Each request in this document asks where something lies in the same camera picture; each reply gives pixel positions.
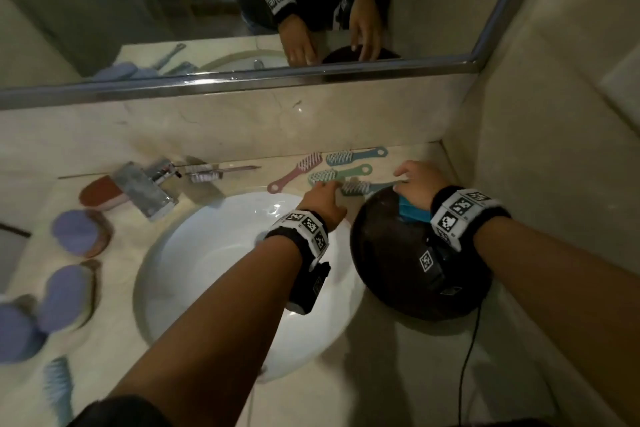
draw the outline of mirror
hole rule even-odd
[[[460,55],[498,0],[270,1],[0,0],[0,87]]]

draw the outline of cable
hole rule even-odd
[[[474,344],[476,343],[478,327],[480,326],[481,309],[482,302],[480,302],[480,305],[478,306],[478,312],[476,315],[476,326],[474,326],[474,333],[471,336],[471,344],[469,345],[469,350],[467,351],[467,357],[465,358],[465,362],[462,363],[462,371],[460,371],[460,384],[458,385],[458,427],[462,427],[462,382],[465,381],[465,370],[467,369],[467,363],[469,362],[471,351],[474,349]]]
[[[12,227],[11,225],[5,225],[4,223],[0,223],[0,230],[4,230],[5,232],[13,233],[25,238],[31,237],[31,234],[29,232],[21,230],[20,228]]]

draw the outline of forearm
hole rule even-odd
[[[175,427],[235,425],[301,261],[288,238],[258,244],[180,316],[111,395],[140,395]]]
[[[485,223],[474,244],[592,386],[640,423],[640,278],[508,218]]]

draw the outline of hand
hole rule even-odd
[[[394,172],[396,177],[403,174],[406,174],[408,182],[396,184],[394,190],[413,206],[425,211],[431,210],[431,202],[438,191],[451,185],[442,172],[430,162],[407,160]]]
[[[305,22],[292,14],[278,26],[280,40],[290,66],[309,66],[317,63],[316,49]]]
[[[376,0],[354,0],[349,19],[351,49],[358,47],[362,35],[362,52],[358,61],[375,61],[382,48],[382,20]]]
[[[342,183],[338,181],[316,182],[316,185],[302,198],[298,209],[318,213],[332,232],[347,216],[347,208],[335,205],[335,192],[341,186]]]

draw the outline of faucet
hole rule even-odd
[[[175,165],[162,157],[145,169],[128,162],[114,172],[111,179],[149,221],[155,221],[178,204],[177,199],[160,187],[160,184],[172,176],[182,177]]]

